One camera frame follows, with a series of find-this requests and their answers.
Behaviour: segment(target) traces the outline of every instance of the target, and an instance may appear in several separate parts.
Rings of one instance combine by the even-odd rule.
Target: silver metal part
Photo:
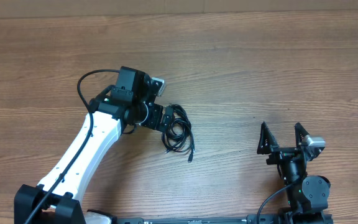
[[[165,81],[163,79],[161,79],[161,78],[155,78],[155,77],[153,77],[152,80],[162,82],[162,86],[160,86],[160,90],[157,93],[157,96],[162,96],[162,93],[164,92],[164,89],[165,89],[165,86],[166,86]]]
[[[322,137],[312,137],[309,134],[302,140],[303,146],[326,147],[326,141]]]

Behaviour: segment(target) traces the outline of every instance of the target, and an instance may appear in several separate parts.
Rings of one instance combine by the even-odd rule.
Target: wooden table
[[[328,212],[358,222],[358,11],[188,14],[0,20],[0,223],[13,198],[35,186],[77,135],[86,110],[82,74],[138,68],[164,78],[161,105],[181,104],[196,155],[164,154],[140,128],[106,154],[83,209],[120,217],[238,217],[281,188],[256,154],[266,121],[282,146],[293,125],[324,136],[309,175],[331,183]],[[90,99],[116,75],[83,84]],[[281,195],[264,213],[286,205]]]

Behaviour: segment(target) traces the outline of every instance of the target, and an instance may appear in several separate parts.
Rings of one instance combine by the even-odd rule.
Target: table surface
[[[331,183],[328,213],[358,222],[358,11],[251,12],[0,20],[0,223],[80,130],[82,74],[121,65],[168,83],[156,103],[181,104],[196,154],[164,154],[139,128],[103,158],[83,209],[120,217],[238,217],[283,187],[256,154],[266,121],[282,146],[293,125],[325,138],[309,175]],[[84,81],[87,99],[116,75]],[[286,206],[281,195],[265,207]]]

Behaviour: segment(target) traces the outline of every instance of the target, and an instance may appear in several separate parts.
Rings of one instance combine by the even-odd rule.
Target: wood grain
[[[196,155],[164,154],[159,133],[139,129],[106,154],[83,209],[120,217],[235,217],[256,213],[282,187],[256,154],[266,121],[283,146],[301,122],[324,136],[310,175],[332,183],[328,212],[358,222],[358,11],[0,20],[0,223],[13,198],[57,163],[86,111],[80,76],[138,68],[164,78],[157,103],[181,104]],[[116,76],[83,84],[91,98]],[[285,206],[285,196],[264,212]]]

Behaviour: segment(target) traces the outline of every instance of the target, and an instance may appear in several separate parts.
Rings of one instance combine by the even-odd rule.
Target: wooden tabletop
[[[331,181],[336,223],[358,223],[358,11],[252,12],[0,20],[0,223],[22,184],[36,186],[83,124],[82,74],[137,68],[168,83],[156,103],[181,104],[196,154],[164,154],[160,133],[121,136],[86,191],[119,217],[238,217],[283,187],[256,154],[266,121],[294,146],[301,122],[326,140],[309,175]],[[114,84],[84,81],[94,97]],[[281,195],[264,213],[286,206]]]

